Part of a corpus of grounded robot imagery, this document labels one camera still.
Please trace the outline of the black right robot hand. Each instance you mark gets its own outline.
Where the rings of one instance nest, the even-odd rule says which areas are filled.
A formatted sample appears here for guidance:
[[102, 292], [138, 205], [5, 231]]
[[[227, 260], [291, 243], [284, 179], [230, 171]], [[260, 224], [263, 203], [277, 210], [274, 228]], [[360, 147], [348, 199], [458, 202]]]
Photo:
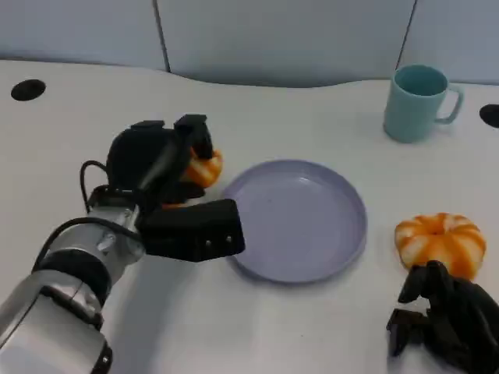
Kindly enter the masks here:
[[498, 304], [478, 284], [451, 275], [431, 260], [413, 266], [398, 302], [425, 298], [425, 312], [394, 309], [388, 320], [388, 356], [423, 345], [443, 363], [465, 373], [498, 372]]

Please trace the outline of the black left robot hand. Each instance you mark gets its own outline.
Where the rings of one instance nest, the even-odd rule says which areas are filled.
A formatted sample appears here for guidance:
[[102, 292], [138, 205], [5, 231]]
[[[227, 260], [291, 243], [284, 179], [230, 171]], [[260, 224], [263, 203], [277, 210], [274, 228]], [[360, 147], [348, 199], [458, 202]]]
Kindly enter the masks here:
[[171, 128], [163, 121], [142, 121], [113, 140], [106, 160], [108, 187], [131, 193], [145, 210], [179, 206], [204, 196], [222, 164], [206, 115], [183, 115]]

